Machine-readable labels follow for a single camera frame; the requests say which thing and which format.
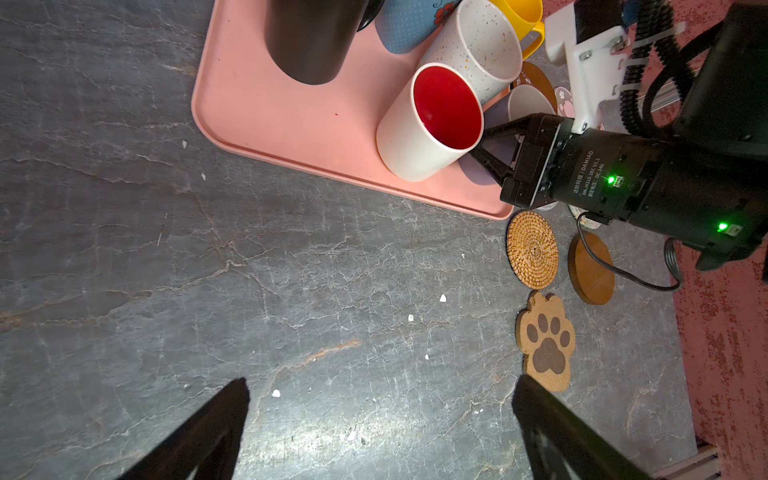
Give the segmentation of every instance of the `pink tray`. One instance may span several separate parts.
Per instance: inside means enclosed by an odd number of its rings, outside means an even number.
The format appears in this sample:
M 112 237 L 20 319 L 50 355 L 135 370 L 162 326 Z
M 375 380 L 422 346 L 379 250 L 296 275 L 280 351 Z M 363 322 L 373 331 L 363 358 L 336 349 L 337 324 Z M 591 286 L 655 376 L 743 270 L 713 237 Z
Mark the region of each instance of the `pink tray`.
M 217 0 L 192 95 L 197 126 L 219 148 L 501 220 L 512 206 L 498 185 L 473 184 L 458 163 L 417 184 L 400 180 L 376 151 L 376 126 L 416 70 L 429 41 L 389 53 L 375 25 L 358 33 L 344 66 L 325 85 L 284 74 L 264 44 L 266 0 Z

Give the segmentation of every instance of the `blue mug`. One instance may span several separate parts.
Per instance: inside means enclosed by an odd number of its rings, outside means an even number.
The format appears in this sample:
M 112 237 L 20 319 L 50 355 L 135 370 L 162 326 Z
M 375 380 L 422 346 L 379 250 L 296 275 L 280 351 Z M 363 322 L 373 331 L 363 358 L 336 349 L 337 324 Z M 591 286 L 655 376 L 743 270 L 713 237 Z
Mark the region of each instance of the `blue mug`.
M 408 53 L 448 20 L 461 0 L 386 0 L 376 31 L 392 53 Z

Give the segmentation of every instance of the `round wooden coaster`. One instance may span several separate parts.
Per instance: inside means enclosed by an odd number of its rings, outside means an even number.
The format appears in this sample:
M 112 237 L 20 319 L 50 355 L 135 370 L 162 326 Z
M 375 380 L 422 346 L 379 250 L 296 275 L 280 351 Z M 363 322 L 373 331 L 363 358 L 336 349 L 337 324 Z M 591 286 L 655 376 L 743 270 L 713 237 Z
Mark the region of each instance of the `round wooden coaster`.
M 605 263 L 613 265 L 611 253 L 603 240 L 593 233 L 584 232 L 587 244 Z M 616 275 L 592 260 L 578 233 L 568 249 L 568 275 L 579 297 L 592 305 L 605 305 L 614 295 Z
M 547 98 L 547 101 L 552 105 L 552 109 L 558 111 L 558 98 L 554 95 L 552 83 L 539 67 L 528 61 L 524 61 L 520 75 L 512 82 L 512 88 L 522 84 L 529 84 L 536 87 L 536 90 L 540 91 Z
M 541 290 L 558 273 L 558 243 L 544 218 L 530 210 L 515 215 L 507 229 L 507 255 L 515 275 L 528 288 Z

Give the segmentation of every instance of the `speckled white mug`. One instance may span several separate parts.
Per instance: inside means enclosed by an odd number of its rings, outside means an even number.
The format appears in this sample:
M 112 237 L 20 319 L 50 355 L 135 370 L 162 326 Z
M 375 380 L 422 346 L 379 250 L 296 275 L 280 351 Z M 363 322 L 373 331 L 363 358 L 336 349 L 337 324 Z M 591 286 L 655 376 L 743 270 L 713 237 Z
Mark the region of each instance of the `speckled white mug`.
M 514 81 L 523 67 L 515 29 L 489 0 L 464 0 L 419 62 L 455 68 L 485 104 Z

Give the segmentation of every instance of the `woven rattan coaster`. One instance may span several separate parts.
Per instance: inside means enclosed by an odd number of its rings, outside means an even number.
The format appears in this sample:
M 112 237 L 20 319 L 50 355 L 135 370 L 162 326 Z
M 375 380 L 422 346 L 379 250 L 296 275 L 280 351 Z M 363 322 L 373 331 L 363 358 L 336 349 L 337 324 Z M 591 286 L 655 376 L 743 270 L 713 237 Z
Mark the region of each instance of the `woven rattan coaster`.
M 535 212 L 521 212 L 509 222 L 507 255 L 515 275 L 533 290 L 545 288 L 558 273 L 558 243 L 549 223 Z

